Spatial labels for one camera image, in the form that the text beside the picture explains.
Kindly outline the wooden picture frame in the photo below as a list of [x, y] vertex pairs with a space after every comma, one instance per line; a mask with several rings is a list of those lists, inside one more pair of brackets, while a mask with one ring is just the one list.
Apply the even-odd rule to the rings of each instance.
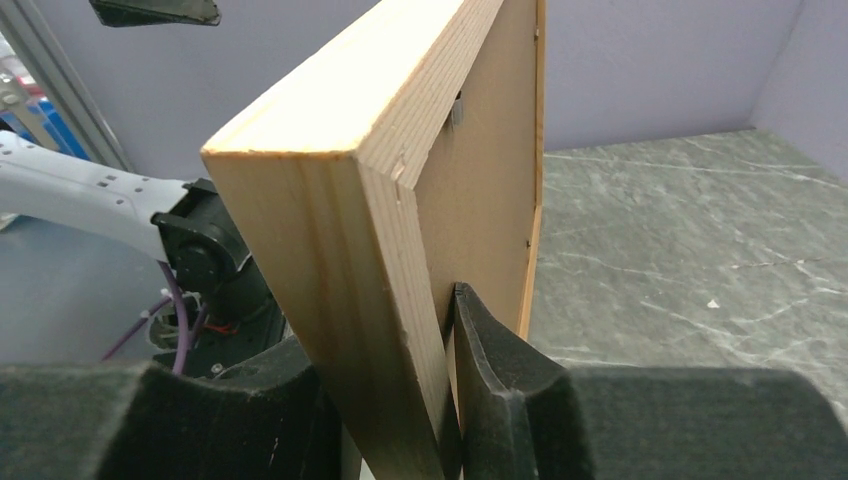
[[456, 283], [525, 335], [546, 5], [381, 1], [201, 156], [379, 479], [456, 479]]

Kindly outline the aluminium extrusion rail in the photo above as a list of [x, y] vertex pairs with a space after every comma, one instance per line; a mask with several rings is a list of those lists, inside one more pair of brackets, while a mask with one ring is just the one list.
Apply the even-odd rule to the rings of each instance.
[[89, 158], [135, 173], [137, 169], [36, 4], [3, 1], [1, 30]]

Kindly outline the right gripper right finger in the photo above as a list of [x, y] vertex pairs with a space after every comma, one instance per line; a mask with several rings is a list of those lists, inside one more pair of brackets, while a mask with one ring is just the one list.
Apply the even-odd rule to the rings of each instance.
[[457, 283], [468, 479], [843, 479], [847, 433], [791, 370], [564, 367]]

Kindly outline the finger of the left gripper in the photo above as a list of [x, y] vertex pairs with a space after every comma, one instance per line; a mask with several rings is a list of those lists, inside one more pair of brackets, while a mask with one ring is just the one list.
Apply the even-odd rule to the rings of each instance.
[[90, 0], [107, 27], [130, 28], [165, 24], [217, 26], [221, 12], [212, 0]]

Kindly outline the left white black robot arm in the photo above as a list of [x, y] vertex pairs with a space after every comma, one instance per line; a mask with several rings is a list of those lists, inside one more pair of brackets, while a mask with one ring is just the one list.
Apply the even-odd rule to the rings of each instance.
[[70, 146], [1, 70], [1, 360], [152, 358], [212, 376], [286, 321], [199, 158], [261, 38], [232, 1], [5, 1], [1, 30]]

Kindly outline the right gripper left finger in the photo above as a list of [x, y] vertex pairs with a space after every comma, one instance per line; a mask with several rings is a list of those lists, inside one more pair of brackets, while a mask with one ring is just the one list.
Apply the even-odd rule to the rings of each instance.
[[5, 365], [5, 479], [337, 479], [339, 416], [289, 337], [213, 379], [153, 362]]

